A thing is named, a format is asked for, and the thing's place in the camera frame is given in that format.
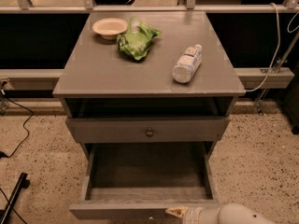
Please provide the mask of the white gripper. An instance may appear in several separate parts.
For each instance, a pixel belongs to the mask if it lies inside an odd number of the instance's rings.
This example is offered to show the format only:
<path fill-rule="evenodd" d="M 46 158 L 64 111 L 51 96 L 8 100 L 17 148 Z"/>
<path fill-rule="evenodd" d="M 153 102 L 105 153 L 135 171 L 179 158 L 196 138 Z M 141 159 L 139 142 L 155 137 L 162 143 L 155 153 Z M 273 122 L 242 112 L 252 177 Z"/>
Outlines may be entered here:
<path fill-rule="evenodd" d="M 200 224 L 200 214 L 203 211 L 202 207 L 176 206 L 165 210 L 168 215 L 183 218 L 182 224 Z"/>

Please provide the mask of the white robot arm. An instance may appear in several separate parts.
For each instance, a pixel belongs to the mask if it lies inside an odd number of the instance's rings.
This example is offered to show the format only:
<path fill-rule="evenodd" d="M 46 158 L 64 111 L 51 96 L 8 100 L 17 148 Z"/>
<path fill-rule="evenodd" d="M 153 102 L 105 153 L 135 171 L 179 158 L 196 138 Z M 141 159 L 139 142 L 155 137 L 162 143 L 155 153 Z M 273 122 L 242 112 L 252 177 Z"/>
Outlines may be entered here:
<path fill-rule="evenodd" d="M 181 224 L 276 224 L 239 203 L 214 208 L 177 206 L 167 208 L 165 212 L 180 218 Z"/>

